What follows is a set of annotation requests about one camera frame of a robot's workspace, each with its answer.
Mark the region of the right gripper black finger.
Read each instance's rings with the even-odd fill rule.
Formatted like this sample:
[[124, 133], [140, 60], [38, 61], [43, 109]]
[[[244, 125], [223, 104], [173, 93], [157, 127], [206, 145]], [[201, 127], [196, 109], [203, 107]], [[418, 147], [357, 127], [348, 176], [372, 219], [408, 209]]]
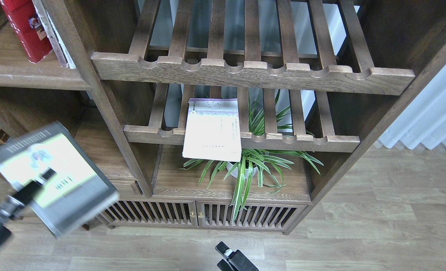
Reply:
[[232, 266], [234, 271], [258, 271], [259, 269], [240, 251], [233, 251], [224, 242], [219, 242], [215, 246], [223, 259]]

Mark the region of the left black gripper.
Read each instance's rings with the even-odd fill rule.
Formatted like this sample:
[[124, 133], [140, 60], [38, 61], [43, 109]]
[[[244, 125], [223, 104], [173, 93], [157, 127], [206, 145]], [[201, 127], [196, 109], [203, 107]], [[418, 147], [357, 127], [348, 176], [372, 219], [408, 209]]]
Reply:
[[0, 248], [11, 237], [11, 231], [5, 227], [8, 220], [14, 220], [21, 213], [24, 206], [30, 204], [44, 184], [55, 175], [56, 172], [52, 168], [48, 168], [44, 173], [40, 174], [35, 180], [31, 180], [25, 187], [18, 192], [9, 196], [0, 204]]

